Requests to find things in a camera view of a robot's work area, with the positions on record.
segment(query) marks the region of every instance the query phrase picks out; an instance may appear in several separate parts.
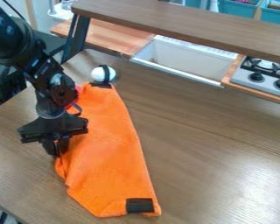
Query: metal bracket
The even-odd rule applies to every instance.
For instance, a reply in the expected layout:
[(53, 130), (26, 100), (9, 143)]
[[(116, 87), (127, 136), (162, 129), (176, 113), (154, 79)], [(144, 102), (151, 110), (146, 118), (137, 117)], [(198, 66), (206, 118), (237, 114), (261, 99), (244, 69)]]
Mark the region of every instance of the metal bracket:
[(67, 62), (75, 54), (84, 49), (89, 26), (90, 17), (78, 16), (77, 14), (73, 15), (61, 64)]

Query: black tag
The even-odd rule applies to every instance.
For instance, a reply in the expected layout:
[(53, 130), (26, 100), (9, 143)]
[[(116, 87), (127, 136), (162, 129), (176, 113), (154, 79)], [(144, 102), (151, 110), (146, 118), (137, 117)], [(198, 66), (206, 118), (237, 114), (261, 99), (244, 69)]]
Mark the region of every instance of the black tag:
[(89, 84), (96, 88), (112, 88), (110, 84), (103, 82), (89, 82)]
[(153, 213), (152, 199), (127, 199), (126, 209), (128, 214)]

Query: cable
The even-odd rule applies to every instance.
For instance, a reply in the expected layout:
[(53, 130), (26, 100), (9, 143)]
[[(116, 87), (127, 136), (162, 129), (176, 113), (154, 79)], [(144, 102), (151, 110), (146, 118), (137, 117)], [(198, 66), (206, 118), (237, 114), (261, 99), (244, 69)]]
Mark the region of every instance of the cable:
[(25, 18), (22, 16), (22, 14), (20, 14), (18, 10), (16, 10), (10, 3), (8, 3), (7, 0), (3, 0), (3, 2), (5, 2), (13, 11), (15, 11), (19, 17), (21, 17), (24, 21), (26, 21)]

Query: wooden table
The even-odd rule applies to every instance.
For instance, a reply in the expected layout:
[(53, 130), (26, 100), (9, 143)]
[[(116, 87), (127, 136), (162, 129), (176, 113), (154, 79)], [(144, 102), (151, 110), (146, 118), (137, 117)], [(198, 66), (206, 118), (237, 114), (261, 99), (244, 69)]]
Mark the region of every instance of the wooden table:
[(73, 13), (280, 62), (280, 25), (151, 0), (80, 0)]
[[(71, 20), (55, 25), (51, 32), (67, 37)], [(87, 33), (86, 44), (114, 53), (122, 53), (130, 58), (151, 42), (154, 34), (139, 31), (118, 24), (111, 24), (97, 19), (92, 19)]]
[(280, 105), (84, 51), (65, 71), (77, 83), (99, 64), (122, 76), (117, 89), (140, 136), (163, 214), (97, 220), (67, 197), (53, 159), (21, 144), (17, 127), (36, 118), (28, 88), (0, 108), (0, 207), (32, 224), (280, 223)]

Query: stove burner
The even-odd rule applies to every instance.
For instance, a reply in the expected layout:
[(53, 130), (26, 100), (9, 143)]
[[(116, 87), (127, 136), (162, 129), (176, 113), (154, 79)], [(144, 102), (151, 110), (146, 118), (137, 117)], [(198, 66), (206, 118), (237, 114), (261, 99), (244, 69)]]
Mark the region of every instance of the stove burner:
[(256, 58), (250, 58), (250, 63), (252, 67), (258, 67), (265, 70), (270, 70), (273, 72), (280, 70), (280, 64), (265, 60), (265, 59), (256, 59)]
[(248, 56), (242, 62), (241, 68), (254, 73), (261, 72), (262, 74), (280, 79), (280, 64), (265, 59), (258, 59)]

